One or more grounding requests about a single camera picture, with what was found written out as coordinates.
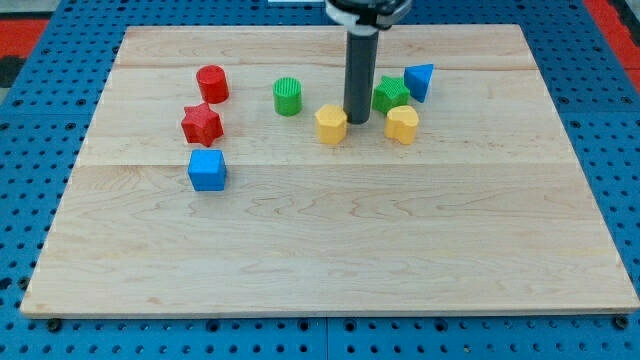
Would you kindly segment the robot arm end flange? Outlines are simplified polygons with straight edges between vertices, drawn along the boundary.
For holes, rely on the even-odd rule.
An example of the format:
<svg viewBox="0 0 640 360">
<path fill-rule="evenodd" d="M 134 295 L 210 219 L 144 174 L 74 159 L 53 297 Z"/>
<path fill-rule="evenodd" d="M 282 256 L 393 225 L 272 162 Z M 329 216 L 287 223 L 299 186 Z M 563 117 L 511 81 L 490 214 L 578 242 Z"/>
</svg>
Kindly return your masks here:
<svg viewBox="0 0 640 360">
<path fill-rule="evenodd" d="M 412 0 L 325 0 L 325 12 L 349 33 L 369 36 L 399 23 L 412 4 Z"/>
</svg>

